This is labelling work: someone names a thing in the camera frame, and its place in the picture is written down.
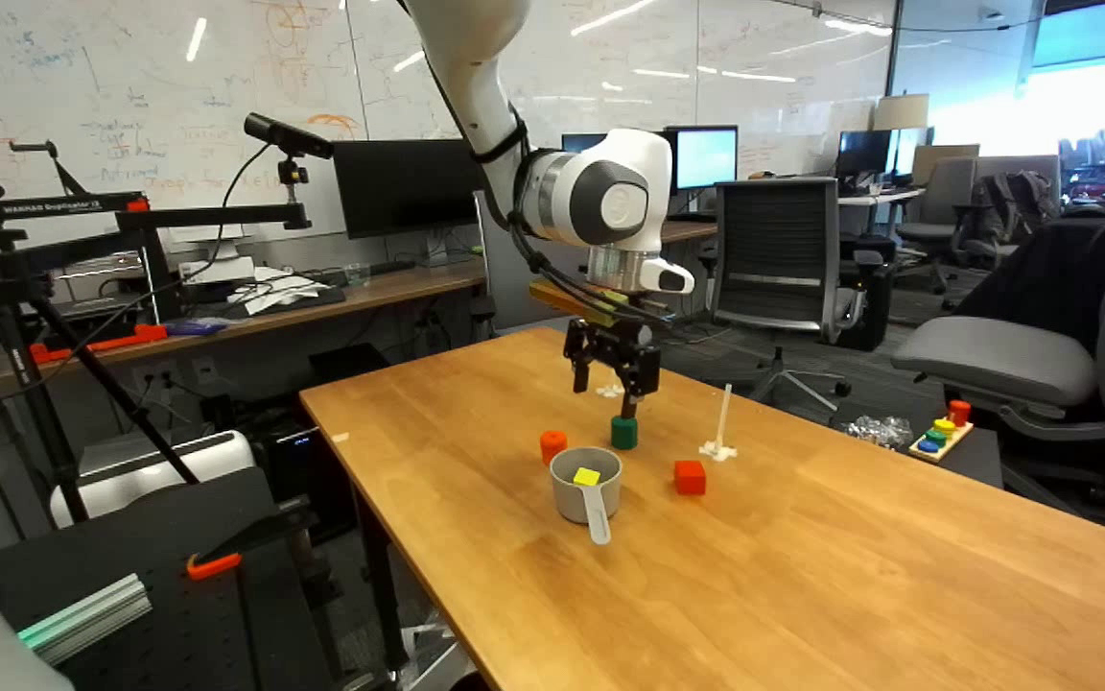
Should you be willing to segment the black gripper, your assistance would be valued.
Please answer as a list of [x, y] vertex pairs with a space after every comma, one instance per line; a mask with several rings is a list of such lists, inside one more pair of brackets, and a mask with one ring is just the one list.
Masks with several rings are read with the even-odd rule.
[[573, 362], [573, 390], [586, 390], [591, 365], [601, 362], [620, 380], [620, 417], [635, 417], [639, 390], [658, 387], [658, 348], [639, 339], [639, 324], [573, 320], [564, 329], [564, 358]]

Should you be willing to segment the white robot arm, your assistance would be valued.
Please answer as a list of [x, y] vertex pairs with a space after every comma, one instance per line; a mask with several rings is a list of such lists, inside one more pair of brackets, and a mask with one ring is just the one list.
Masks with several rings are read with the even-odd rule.
[[652, 296], [689, 296], [693, 273], [665, 256], [670, 145], [647, 131], [611, 131], [586, 150], [539, 150], [505, 101], [499, 59], [528, 0], [399, 0], [424, 68], [488, 183], [488, 210], [520, 261], [578, 316], [564, 358], [584, 390], [601, 362], [620, 380], [620, 415], [658, 387]]

